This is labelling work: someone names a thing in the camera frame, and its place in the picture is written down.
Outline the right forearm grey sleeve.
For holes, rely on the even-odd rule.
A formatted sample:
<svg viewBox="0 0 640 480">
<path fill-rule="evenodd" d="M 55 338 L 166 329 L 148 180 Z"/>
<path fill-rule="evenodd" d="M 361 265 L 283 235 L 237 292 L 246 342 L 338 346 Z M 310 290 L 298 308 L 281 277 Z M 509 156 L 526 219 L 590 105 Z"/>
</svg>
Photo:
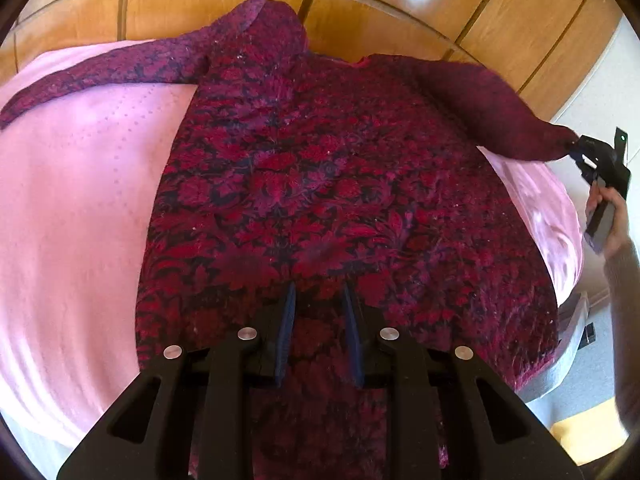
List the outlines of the right forearm grey sleeve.
<svg viewBox="0 0 640 480">
<path fill-rule="evenodd" d="M 611 298 L 615 401 L 620 422 L 632 434 L 639 427 L 639 260 L 627 240 L 605 258 Z"/>
</svg>

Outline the person right hand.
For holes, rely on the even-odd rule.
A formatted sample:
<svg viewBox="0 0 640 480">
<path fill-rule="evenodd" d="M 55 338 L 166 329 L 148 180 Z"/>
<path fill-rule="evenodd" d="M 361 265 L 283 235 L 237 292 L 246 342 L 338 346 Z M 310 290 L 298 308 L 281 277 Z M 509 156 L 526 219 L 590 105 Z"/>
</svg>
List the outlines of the person right hand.
<svg viewBox="0 0 640 480">
<path fill-rule="evenodd" d="M 606 188 L 597 181 L 593 181 L 585 209 L 587 218 L 592 216 L 593 211 L 595 211 L 597 206 L 602 202 L 608 202 L 614 207 L 612 226 L 602 249 L 603 257 L 608 260 L 611 259 L 620 248 L 628 245 L 631 242 L 631 238 L 629 236 L 626 200 L 623 199 L 615 188 Z"/>
</svg>

